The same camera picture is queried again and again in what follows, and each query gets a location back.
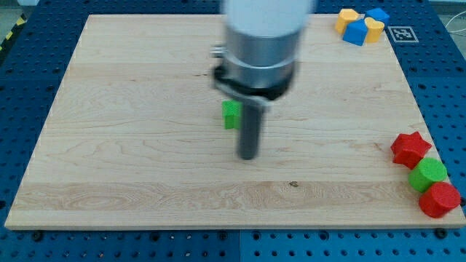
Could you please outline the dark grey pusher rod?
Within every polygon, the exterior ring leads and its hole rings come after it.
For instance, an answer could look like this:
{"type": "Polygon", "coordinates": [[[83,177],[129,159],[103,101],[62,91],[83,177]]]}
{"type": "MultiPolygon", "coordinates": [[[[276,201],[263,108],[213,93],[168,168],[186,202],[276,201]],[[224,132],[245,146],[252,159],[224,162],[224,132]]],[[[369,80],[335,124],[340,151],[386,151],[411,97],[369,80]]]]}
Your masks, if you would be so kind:
{"type": "Polygon", "coordinates": [[[242,104],[237,144],[237,153],[241,159],[252,160],[258,153],[263,114],[262,107],[242,104]]]}

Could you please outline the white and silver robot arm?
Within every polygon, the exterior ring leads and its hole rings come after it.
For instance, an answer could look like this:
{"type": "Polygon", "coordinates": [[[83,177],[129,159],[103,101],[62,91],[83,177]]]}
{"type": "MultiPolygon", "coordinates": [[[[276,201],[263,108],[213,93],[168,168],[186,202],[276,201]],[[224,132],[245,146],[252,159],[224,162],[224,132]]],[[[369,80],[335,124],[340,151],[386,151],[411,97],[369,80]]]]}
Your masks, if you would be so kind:
{"type": "Polygon", "coordinates": [[[313,0],[225,0],[224,43],[211,50],[220,63],[213,86],[240,102],[237,153],[254,159],[262,117],[284,95],[296,72],[302,35],[315,11],[313,0]]]}

